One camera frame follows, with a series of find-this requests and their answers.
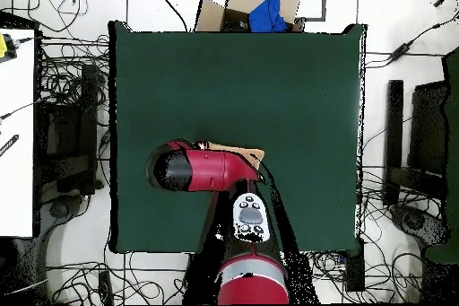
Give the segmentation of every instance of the black cable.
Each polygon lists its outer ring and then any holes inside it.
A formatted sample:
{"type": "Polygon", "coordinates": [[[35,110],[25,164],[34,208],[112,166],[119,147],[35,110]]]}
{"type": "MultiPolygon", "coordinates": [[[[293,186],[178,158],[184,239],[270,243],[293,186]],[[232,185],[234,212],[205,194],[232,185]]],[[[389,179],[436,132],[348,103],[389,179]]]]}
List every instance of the black cable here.
{"type": "Polygon", "coordinates": [[[269,5],[271,3],[271,0],[268,0],[268,14],[269,14],[269,21],[271,22],[271,32],[274,32],[274,24],[273,24],[273,19],[271,18],[271,12],[269,11],[269,5]]]}
{"type": "Polygon", "coordinates": [[[78,214],[78,215],[76,215],[76,216],[85,215],[86,212],[88,211],[88,208],[90,208],[90,202],[91,202],[91,196],[88,197],[88,204],[86,205],[86,210],[84,210],[81,214],[78,214]]]}
{"type": "Polygon", "coordinates": [[[459,14],[459,10],[455,12],[455,15],[450,20],[436,23],[435,25],[433,25],[433,26],[429,27],[428,29],[422,31],[419,35],[417,35],[415,38],[411,39],[409,42],[403,43],[402,45],[400,45],[398,48],[396,48],[391,53],[389,58],[386,59],[386,60],[388,60],[388,62],[385,65],[382,65],[382,66],[368,66],[370,63],[374,63],[374,62],[385,62],[385,60],[383,60],[383,61],[370,61],[367,64],[365,64],[365,68],[382,68],[382,67],[389,66],[394,61],[396,61],[396,60],[400,59],[402,56],[406,55],[408,53],[408,51],[410,50],[411,45],[418,38],[420,38],[422,35],[426,34],[427,32],[429,32],[431,30],[438,29],[441,26],[444,26],[444,25],[454,21],[457,18],[458,14],[459,14]]]}
{"type": "Polygon", "coordinates": [[[123,254],[123,305],[126,303],[126,254],[123,254]]]}
{"type": "MultiPolygon", "coordinates": [[[[408,121],[408,120],[411,120],[411,119],[412,119],[412,116],[411,116],[410,118],[406,118],[406,119],[403,121],[403,123],[406,122],[406,121],[408,121]]],[[[362,152],[365,150],[365,147],[368,145],[368,143],[369,143],[371,140],[373,140],[374,138],[378,137],[379,135],[382,135],[386,130],[387,130],[387,127],[384,128],[381,132],[379,132],[379,133],[375,134],[374,136],[370,137],[370,138],[367,140],[367,142],[363,145],[362,152]]]]}
{"type": "Polygon", "coordinates": [[[170,6],[170,8],[175,12],[175,14],[178,16],[180,21],[182,21],[183,26],[185,27],[185,31],[188,32],[188,28],[186,27],[186,23],[185,23],[183,17],[180,15],[180,13],[177,11],[177,9],[170,3],[169,0],[164,0],[164,1],[166,1],[166,3],[170,6]]]}
{"type": "MultiPolygon", "coordinates": [[[[404,252],[404,253],[401,253],[400,255],[396,256],[396,257],[394,258],[393,262],[392,262],[392,271],[391,271],[391,275],[392,275],[392,279],[393,279],[393,281],[394,281],[394,283],[395,283],[395,290],[397,291],[397,294],[402,298],[403,302],[406,303],[406,302],[409,302],[409,301],[406,300],[406,299],[402,296],[402,294],[400,293],[400,288],[398,287],[398,284],[397,284],[397,281],[396,281],[396,276],[395,276],[395,263],[397,262],[397,260],[398,260],[399,258],[402,258],[403,256],[412,256],[412,257],[418,259],[421,263],[423,263],[424,260],[423,260],[421,257],[419,257],[418,255],[415,255],[414,253],[411,253],[411,252],[404,252]]],[[[419,290],[419,289],[420,289],[419,284],[417,284],[417,286],[418,286],[418,287],[416,288],[416,287],[413,285],[413,287],[415,287],[416,289],[419,290]]]]}

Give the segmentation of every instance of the yellow object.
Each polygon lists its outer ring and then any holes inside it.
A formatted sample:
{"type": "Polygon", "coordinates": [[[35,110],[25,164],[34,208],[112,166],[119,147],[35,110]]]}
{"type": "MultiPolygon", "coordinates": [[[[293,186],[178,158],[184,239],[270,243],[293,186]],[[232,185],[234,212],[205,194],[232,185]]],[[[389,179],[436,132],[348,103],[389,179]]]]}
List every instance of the yellow object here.
{"type": "Polygon", "coordinates": [[[6,42],[4,41],[4,36],[0,34],[0,57],[4,57],[4,53],[8,48],[6,47],[6,42]]]}

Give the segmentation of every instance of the cable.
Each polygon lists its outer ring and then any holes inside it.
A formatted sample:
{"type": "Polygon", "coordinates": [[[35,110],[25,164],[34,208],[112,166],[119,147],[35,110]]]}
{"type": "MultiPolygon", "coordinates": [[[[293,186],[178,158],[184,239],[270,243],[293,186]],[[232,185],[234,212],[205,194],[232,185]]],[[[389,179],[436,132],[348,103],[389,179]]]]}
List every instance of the cable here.
{"type": "Polygon", "coordinates": [[[42,280],[42,281],[40,281],[39,283],[36,283],[36,284],[32,284],[32,285],[26,286],[25,288],[18,289],[17,291],[13,291],[13,292],[10,292],[10,293],[6,293],[6,294],[4,294],[4,295],[10,295],[10,294],[16,294],[16,293],[28,291],[28,290],[31,289],[31,288],[35,288],[36,286],[39,286],[39,285],[44,284],[47,280],[48,280],[48,279],[42,280]]]}
{"type": "Polygon", "coordinates": [[[271,32],[274,32],[273,18],[271,18],[271,12],[269,11],[270,3],[271,3],[271,0],[268,0],[268,14],[269,14],[269,21],[271,22],[271,32]]]}
{"type": "Polygon", "coordinates": [[[178,16],[180,21],[182,21],[183,26],[185,28],[185,31],[188,32],[188,28],[186,27],[186,23],[185,23],[183,17],[180,15],[180,13],[177,11],[177,9],[170,3],[169,0],[164,0],[164,1],[166,1],[166,3],[170,6],[170,8],[175,12],[175,14],[178,16]]]}
{"type": "Polygon", "coordinates": [[[423,263],[424,260],[423,260],[421,257],[419,257],[418,255],[415,255],[414,253],[404,252],[404,253],[401,253],[400,255],[398,255],[397,257],[395,257],[394,260],[393,260],[393,262],[392,262],[392,271],[391,271],[391,274],[392,274],[392,279],[393,279],[393,281],[394,281],[394,283],[395,283],[395,290],[397,291],[397,294],[402,298],[403,302],[407,303],[407,302],[409,302],[409,301],[406,300],[406,299],[402,296],[402,294],[400,293],[400,288],[398,287],[398,284],[397,284],[397,281],[396,281],[396,277],[395,277],[395,263],[397,262],[397,260],[398,260],[399,258],[402,258],[403,256],[412,256],[412,257],[418,259],[421,263],[423,263]]]}
{"type": "Polygon", "coordinates": [[[29,104],[26,104],[18,109],[15,109],[13,112],[10,112],[10,113],[6,113],[4,114],[3,116],[0,116],[0,121],[1,120],[5,120],[6,118],[9,118],[11,115],[13,115],[14,113],[20,111],[21,109],[24,109],[24,108],[27,108],[27,107],[30,107],[31,105],[34,105],[34,104],[38,104],[40,102],[44,101],[43,99],[38,99],[37,101],[34,101],[32,103],[29,103],[29,104]]]}
{"type": "Polygon", "coordinates": [[[436,23],[435,25],[433,25],[433,26],[429,27],[428,29],[422,31],[419,35],[417,35],[415,38],[410,40],[408,43],[403,43],[402,45],[400,45],[398,48],[396,48],[391,53],[391,55],[387,59],[382,60],[382,61],[370,61],[367,64],[365,64],[365,68],[382,68],[382,67],[389,66],[391,63],[395,62],[396,60],[400,59],[402,56],[406,55],[408,53],[408,51],[410,50],[411,45],[417,39],[419,39],[421,36],[423,36],[424,34],[426,34],[427,32],[429,32],[431,30],[438,29],[441,26],[444,26],[444,25],[454,21],[456,19],[456,17],[458,16],[458,14],[459,14],[459,10],[455,12],[455,15],[450,20],[436,23]],[[370,63],[385,62],[386,60],[388,62],[385,65],[382,65],[382,66],[368,66],[370,63]]]}
{"type": "MultiPolygon", "coordinates": [[[[403,123],[405,123],[406,121],[409,121],[412,119],[412,116],[410,118],[406,118],[404,121],[402,121],[403,123]]],[[[379,135],[382,135],[385,131],[387,130],[387,127],[384,128],[381,132],[375,134],[374,136],[370,137],[367,142],[363,145],[363,148],[362,148],[362,152],[365,150],[365,147],[368,145],[368,143],[373,140],[374,138],[378,137],[379,135]]]]}

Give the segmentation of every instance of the red cylinder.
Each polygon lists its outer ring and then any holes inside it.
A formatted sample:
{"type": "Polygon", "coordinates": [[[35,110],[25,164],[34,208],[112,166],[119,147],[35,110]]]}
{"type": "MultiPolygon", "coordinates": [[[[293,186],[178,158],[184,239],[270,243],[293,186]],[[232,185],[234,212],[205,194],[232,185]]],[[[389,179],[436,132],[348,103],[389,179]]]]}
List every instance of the red cylinder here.
{"type": "Polygon", "coordinates": [[[281,268],[266,258],[235,258],[220,276],[219,305],[289,303],[281,268]]]}

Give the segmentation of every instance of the black border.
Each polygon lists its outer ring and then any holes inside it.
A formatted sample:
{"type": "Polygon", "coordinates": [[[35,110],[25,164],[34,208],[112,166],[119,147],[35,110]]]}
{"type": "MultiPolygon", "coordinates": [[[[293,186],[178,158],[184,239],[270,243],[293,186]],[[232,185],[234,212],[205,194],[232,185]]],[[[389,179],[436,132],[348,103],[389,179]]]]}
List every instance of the black border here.
{"type": "MultiPolygon", "coordinates": [[[[0,12],[0,29],[34,30],[35,40],[33,67],[33,101],[39,100],[41,94],[41,73],[43,58],[43,48],[41,44],[41,37],[43,36],[43,33],[39,31],[39,24],[35,21],[27,20],[14,14],[0,12]]],[[[39,236],[40,203],[42,190],[41,177],[39,175],[39,171],[37,170],[37,158],[39,156],[38,114],[39,109],[37,108],[37,106],[33,106],[32,238],[37,238],[39,236]]]]}

